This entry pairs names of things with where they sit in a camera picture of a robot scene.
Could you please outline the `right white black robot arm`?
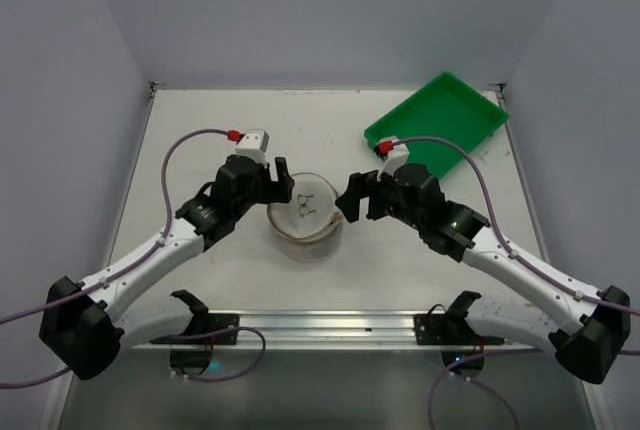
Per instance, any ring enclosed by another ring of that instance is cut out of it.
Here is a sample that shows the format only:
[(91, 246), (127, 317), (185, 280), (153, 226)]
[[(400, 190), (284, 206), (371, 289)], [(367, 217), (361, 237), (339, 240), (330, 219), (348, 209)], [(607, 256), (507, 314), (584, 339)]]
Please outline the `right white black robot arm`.
[(358, 220), (361, 200), (368, 202), (367, 219), (401, 221), (430, 250), (484, 272), (533, 305), (515, 310), (463, 293), (448, 312), (453, 331), (522, 343), (554, 355), (583, 381), (604, 381), (631, 333), (630, 297), (622, 289), (580, 282), (499, 240), (494, 224), (447, 199), (421, 164), (402, 165), (393, 174), (352, 174), (336, 200), (348, 222)]

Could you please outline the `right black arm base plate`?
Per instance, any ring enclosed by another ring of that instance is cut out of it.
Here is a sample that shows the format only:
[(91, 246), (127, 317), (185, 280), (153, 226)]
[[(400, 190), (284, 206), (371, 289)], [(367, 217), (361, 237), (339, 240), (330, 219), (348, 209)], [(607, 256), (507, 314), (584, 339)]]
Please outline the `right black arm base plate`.
[(448, 344), (446, 307), (435, 304), (426, 312), (415, 314), (413, 332), (418, 346)]

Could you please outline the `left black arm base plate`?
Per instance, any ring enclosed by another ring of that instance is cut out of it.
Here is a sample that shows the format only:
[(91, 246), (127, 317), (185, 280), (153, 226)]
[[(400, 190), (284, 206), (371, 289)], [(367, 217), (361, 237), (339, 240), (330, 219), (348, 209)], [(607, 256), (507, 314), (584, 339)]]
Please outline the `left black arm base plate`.
[[(233, 313), (208, 313), (194, 316), (189, 326), (183, 332), (184, 336), (204, 335), (212, 332), (237, 327), (240, 323), (240, 316)], [(206, 338), (196, 339), (198, 344), (202, 345), (227, 345), (232, 346), (237, 343), (237, 333), (228, 332), (220, 336), (210, 336)]]

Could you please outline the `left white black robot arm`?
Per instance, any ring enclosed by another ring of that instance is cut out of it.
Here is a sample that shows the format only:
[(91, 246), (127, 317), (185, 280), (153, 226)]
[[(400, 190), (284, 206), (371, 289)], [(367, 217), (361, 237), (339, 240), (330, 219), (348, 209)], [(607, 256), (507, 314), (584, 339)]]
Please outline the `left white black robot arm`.
[(214, 180), (143, 246), (80, 282), (56, 281), (47, 294), (41, 341), (81, 380), (96, 377), (139, 344), (162, 338), (209, 341), (211, 332), (225, 329), (213, 324), (208, 307), (186, 290), (173, 291), (144, 311), (130, 308), (170, 272), (231, 234), (253, 206), (289, 202), (293, 186), (283, 157), (262, 165), (229, 156)]

